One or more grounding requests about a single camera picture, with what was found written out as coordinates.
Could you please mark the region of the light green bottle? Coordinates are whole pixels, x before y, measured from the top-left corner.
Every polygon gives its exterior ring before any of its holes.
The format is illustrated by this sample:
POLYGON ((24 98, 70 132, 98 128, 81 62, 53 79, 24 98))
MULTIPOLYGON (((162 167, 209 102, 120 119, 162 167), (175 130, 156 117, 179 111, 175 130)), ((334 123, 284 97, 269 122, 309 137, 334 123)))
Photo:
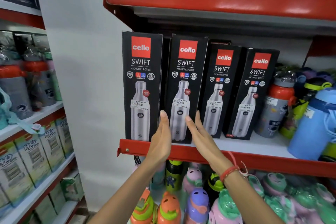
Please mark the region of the light green bottle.
POLYGON ((52 53, 49 47, 44 49, 44 56, 45 56, 46 63, 48 64, 49 72, 50 72, 52 82, 53 82, 54 95, 55 95, 54 97, 57 101, 62 101, 61 91, 60 91, 58 79, 57 79, 57 74, 56 74, 54 63, 53 63, 53 57, 52 57, 52 53))

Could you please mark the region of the pink pig kids bottle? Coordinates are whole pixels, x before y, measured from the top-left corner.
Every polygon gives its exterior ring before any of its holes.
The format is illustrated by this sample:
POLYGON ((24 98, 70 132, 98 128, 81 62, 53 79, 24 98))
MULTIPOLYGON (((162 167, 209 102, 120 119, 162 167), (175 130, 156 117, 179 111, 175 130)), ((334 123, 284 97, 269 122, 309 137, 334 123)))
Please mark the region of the pink pig kids bottle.
POLYGON ((190 194, 195 188, 203 187, 202 172, 195 167, 188 167, 183 178, 182 191, 190 194))

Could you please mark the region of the person's left hand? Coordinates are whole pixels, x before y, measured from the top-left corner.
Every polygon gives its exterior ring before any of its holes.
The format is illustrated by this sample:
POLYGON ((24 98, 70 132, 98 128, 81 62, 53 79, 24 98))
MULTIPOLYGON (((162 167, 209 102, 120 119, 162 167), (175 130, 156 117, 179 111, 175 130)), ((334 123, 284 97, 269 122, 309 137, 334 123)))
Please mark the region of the person's left hand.
POLYGON ((156 131, 152 136, 145 160, 149 161, 150 165, 155 168, 161 165, 170 155, 171 140, 171 137, 162 137, 156 131))

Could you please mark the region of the blue plastic bottle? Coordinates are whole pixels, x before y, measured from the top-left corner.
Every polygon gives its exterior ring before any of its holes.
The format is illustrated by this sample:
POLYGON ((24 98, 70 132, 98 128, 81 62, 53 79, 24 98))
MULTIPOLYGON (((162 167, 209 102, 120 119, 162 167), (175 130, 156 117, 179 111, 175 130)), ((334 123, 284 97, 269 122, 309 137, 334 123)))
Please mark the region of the blue plastic bottle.
POLYGON ((287 151, 297 159, 317 161, 336 143, 336 87, 318 91, 309 102, 287 151))

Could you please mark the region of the person's right forearm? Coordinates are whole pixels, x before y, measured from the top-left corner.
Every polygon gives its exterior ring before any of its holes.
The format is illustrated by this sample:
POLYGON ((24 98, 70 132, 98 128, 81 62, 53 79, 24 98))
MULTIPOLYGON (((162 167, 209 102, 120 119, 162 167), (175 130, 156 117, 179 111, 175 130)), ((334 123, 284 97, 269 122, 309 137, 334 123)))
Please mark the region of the person's right forearm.
POLYGON ((224 182, 245 224, 285 224, 248 182, 248 174, 237 171, 229 174, 224 182))

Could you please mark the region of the pile of green pink bottles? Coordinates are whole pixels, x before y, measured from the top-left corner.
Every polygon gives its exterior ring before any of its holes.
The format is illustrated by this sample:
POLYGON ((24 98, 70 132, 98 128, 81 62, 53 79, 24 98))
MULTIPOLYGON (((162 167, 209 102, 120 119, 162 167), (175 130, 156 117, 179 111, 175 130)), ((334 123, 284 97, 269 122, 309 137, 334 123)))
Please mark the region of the pile of green pink bottles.
POLYGON ((317 178, 252 171, 248 180, 286 224, 336 224, 336 194, 317 178))

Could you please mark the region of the grey bottle with orange lid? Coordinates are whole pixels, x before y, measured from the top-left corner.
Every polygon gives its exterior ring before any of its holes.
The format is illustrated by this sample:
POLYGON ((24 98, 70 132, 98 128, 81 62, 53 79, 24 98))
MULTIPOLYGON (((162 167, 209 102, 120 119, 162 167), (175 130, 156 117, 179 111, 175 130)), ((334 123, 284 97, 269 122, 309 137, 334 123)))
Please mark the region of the grey bottle with orange lid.
POLYGON ((264 138, 273 138, 282 120, 295 101, 294 85, 297 81, 292 71, 278 71, 275 73, 268 89, 264 108, 254 129, 255 133, 264 138))
POLYGON ((33 111, 56 104, 49 67, 42 53, 28 46, 23 54, 26 83, 33 111))
POLYGON ((25 80, 27 75, 13 54, 5 46, 0 47, 0 87, 9 95, 10 111, 20 120, 24 120, 33 115, 33 110, 25 80))

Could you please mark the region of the dark purple bottle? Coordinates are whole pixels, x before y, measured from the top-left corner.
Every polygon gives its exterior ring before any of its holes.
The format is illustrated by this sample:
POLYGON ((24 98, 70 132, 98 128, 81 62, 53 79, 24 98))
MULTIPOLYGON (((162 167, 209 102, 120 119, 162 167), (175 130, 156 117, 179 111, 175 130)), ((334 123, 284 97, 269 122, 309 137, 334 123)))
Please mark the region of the dark purple bottle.
POLYGON ((317 77, 317 71, 311 69, 310 67, 302 67, 296 71, 297 83, 305 83, 311 78, 317 77))
POLYGON ((332 85, 336 83, 336 74, 329 73, 327 71, 319 71, 316 73, 316 77, 323 78, 330 82, 332 85))

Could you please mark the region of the red white shelving unit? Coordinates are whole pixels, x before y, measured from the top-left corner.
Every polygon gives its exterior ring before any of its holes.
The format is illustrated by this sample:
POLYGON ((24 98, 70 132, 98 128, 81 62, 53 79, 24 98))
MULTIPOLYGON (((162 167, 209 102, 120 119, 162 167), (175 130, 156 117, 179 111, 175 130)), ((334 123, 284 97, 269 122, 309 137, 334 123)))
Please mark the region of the red white shelving unit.
MULTIPOLYGON (((8 23, 9 25, 18 24, 30 26, 33 29, 44 29, 43 18, 40 10, 0 0, 0 25, 8 23)), ((33 116, 26 119, 28 123, 47 124, 61 116, 65 115, 62 101, 58 101, 52 106, 44 107, 33 116)), ((0 146, 13 141, 16 137, 25 134, 25 131, 17 124, 9 125, 0 130, 0 146)), ((25 218, 31 214, 42 199, 55 187, 72 168, 77 165, 75 154, 72 153, 69 158, 52 173, 36 191, 28 196, 20 206, 12 209, 5 217, 0 219, 0 224, 22 224, 25 218)), ((53 224, 68 224, 72 217, 77 214, 79 205, 84 201, 68 201, 62 207, 53 224)))

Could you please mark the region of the person's right hand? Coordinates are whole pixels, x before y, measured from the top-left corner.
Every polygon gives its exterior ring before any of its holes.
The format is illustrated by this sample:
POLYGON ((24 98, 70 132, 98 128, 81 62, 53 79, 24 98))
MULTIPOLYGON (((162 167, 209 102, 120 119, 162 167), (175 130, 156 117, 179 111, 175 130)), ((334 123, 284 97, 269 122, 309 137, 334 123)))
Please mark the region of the person's right hand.
POLYGON ((207 160, 212 170, 220 175, 221 179, 225 179, 229 174, 237 171, 237 167, 222 154, 212 136, 208 140, 192 140, 192 142, 198 152, 207 160))

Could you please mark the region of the row of pale green boxes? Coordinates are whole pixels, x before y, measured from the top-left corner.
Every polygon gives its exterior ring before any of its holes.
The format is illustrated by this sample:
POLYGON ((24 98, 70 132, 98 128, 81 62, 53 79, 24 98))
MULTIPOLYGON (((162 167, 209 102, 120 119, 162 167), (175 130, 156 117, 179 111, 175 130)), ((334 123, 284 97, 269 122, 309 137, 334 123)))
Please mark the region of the row of pale green boxes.
POLYGON ((58 182, 22 224, 53 224, 66 208, 82 200, 84 190, 80 174, 73 171, 58 182))

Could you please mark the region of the teal bottle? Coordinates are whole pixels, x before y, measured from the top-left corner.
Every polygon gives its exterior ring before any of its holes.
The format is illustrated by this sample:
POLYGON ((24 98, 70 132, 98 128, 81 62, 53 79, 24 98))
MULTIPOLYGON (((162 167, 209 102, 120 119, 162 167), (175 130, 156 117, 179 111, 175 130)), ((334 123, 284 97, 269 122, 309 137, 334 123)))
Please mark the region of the teal bottle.
POLYGON ((166 170, 166 162, 163 162, 159 166, 158 170, 154 173, 150 181, 150 190, 157 190, 164 185, 165 170, 166 170))

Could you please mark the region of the person's left forearm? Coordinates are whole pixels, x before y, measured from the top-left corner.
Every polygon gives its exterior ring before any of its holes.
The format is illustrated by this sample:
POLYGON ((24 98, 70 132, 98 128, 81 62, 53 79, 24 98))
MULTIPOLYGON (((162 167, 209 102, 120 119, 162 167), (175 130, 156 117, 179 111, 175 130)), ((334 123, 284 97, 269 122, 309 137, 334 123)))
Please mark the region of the person's left forearm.
POLYGON ((127 224, 154 173, 165 161, 147 157, 87 224, 127 224))

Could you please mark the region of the pink bottle green lid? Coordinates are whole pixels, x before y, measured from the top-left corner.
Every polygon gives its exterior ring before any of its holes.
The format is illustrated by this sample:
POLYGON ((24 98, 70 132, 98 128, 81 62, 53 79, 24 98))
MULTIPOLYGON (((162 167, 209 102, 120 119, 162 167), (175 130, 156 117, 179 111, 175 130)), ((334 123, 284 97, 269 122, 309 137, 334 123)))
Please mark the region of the pink bottle green lid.
POLYGON ((243 224, 242 216, 226 188, 214 201, 207 224, 243 224))

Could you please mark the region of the row of white green boxes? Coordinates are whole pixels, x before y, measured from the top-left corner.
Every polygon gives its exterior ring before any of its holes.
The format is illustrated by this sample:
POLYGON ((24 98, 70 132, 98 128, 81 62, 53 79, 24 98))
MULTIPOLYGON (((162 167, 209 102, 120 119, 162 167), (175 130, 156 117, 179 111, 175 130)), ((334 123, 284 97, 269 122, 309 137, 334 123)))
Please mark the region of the row of white green boxes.
POLYGON ((66 116, 0 147, 0 215, 17 207, 73 153, 66 116))

